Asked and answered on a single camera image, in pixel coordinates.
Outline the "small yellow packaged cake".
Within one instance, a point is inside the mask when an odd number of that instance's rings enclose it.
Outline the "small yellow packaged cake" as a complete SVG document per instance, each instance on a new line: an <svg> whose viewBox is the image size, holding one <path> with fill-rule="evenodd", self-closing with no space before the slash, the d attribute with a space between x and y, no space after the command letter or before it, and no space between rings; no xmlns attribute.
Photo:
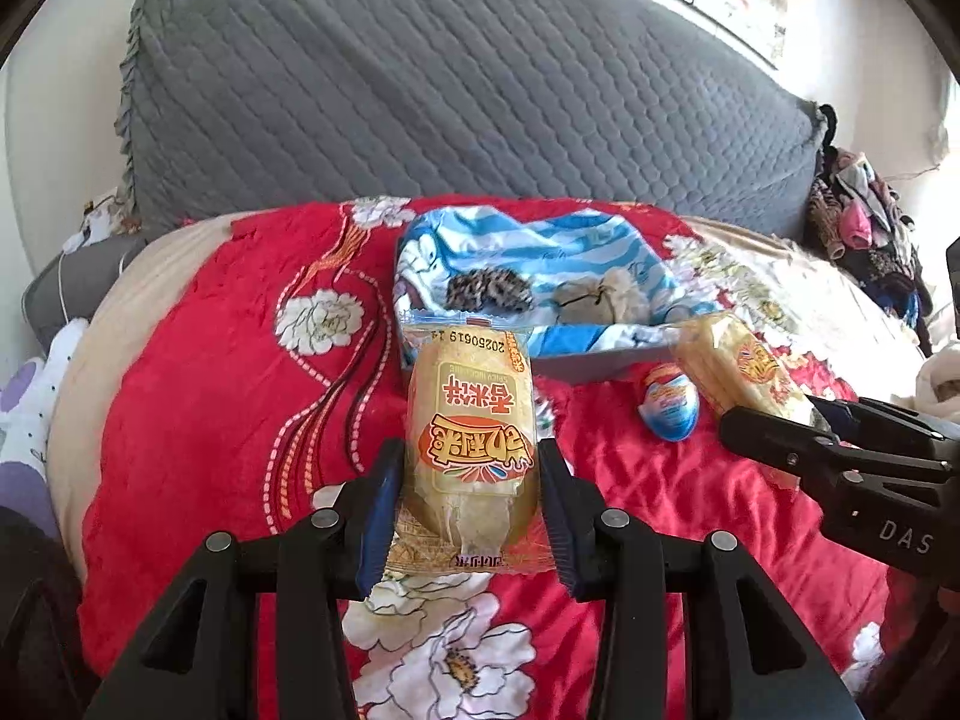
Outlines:
<svg viewBox="0 0 960 720"><path fill-rule="evenodd" d="M686 320L674 358L719 416L745 406L825 431L827 420L768 346L729 312Z"/></svg>

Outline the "blue red toy egg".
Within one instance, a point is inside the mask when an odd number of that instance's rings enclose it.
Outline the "blue red toy egg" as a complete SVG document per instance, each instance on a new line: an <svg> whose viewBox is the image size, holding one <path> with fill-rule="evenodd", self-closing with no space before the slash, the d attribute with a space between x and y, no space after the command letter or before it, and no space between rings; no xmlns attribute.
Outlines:
<svg viewBox="0 0 960 720"><path fill-rule="evenodd" d="M659 439L685 440L697 427L700 395L697 387L677 364L661 362L643 379L641 419Z"/></svg>

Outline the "yellow packaged rice cake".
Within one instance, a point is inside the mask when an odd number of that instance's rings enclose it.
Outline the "yellow packaged rice cake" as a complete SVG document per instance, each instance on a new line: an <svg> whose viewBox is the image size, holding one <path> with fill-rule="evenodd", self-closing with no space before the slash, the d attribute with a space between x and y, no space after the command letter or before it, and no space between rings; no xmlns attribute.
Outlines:
<svg viewBox="0 0 960 720"><path fill-rule="evenodd" d="M387 567L548 571L534 382L516 335L420 325L410 330L409 353L404 483Z"/></svg>

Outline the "beige sheer stocking bundle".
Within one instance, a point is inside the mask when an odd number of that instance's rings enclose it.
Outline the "beige sheer stocking bundle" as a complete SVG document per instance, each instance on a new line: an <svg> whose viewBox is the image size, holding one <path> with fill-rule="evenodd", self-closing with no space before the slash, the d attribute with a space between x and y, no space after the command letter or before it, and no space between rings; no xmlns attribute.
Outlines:
<svg viewBox="0 0 960 720"><path fill-rule="evenodd" d="M558 284L551 300L556 305L556 321L563 325L651 323L649 299L623 266L609 268L600 277Z"/></svg>

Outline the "leopard print scrunchie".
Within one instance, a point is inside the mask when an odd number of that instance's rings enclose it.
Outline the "leopard print scrunchie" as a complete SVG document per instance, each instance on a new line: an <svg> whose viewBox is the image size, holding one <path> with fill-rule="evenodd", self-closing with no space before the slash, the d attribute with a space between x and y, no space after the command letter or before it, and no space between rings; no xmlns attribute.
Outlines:
<svg viewBox="0 0 960 720"><path fill-rule="evenodd" d="M459 312L526 312L534 304L530 284L509 268L477 268L457 273L446 284L444 307Z"/></svg>

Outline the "pile of clothes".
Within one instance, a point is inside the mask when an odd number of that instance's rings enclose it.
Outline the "pile of clothes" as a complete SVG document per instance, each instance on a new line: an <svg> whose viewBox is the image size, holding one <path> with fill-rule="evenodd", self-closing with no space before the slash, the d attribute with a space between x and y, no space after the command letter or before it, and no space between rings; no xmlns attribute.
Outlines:
<svg viewBox="0 0 960 720"><path fill-rule="evenodd" d="M804 241L843 270L887 316L913 330L924 356L932 355L928 319L932 299L924 283L913 218L864 153L835 145L832 106L825 122L815 179L807 195Z"/></svg>

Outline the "white purple plush toy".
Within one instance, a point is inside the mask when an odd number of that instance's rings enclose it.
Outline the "white purple plush toy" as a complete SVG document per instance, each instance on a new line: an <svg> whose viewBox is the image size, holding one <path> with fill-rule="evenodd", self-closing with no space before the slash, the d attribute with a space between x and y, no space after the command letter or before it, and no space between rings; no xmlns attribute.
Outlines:
<svg viewBox="0 0 960 720"><path fill-rule="evenodd" d="M59 541L47 483L47 441L53 408L71 358L88 328L73 319L55 333L44 359L29 358L2 388L2 507Z"/></svg>

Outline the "blue white striped cloth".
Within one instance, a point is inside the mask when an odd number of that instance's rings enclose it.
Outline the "blue white striped cloth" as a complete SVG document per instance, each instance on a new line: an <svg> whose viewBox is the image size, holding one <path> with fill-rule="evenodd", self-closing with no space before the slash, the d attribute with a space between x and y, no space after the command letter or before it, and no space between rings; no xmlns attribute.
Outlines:
<svg viewBox="0 0 960 720"><path fill-rule="evenodd" d="M530 221L494 205L440 206L421 213L397 243L394 310L402 364L412 364L413 327L469 322L514 333L534 359L664 348L674 339L674 323L721 309L713 289L682 277L654 247L674 232L676 222L649 206L608 211L595 203ZM649 299L649 325L556 321L551 298L558 284L600 277L614 266L630 271ZM446 309L448 281L477 268L509 268L521 275L532 289L532 307L519 314Z"/></svg>

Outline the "grey pillow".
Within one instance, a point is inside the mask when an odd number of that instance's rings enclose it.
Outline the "grey pillow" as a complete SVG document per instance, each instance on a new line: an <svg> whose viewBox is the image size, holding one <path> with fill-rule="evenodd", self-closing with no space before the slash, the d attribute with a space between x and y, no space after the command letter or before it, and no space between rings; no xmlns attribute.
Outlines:
<svg viewBox="0 0 960 720"><path fill-rule="evenodd" d="M59 254L37 275L21 298L25 321L43 353L73 319L94 316L122 271L145 249L143 234L128 234Z"/></svg>

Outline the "grey quilted headboard cover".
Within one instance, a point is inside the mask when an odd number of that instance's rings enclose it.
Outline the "grey quilted headboard cover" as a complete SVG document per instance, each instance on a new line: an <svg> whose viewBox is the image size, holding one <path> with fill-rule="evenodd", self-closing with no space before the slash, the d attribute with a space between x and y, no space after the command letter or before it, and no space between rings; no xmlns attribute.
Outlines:
<svg viewBox="0 0 960 720"><path fill-rule="evenodd" d="M644 202L799 239L825 122L652 0L135 0L143 226L364 197Z"/></svg>

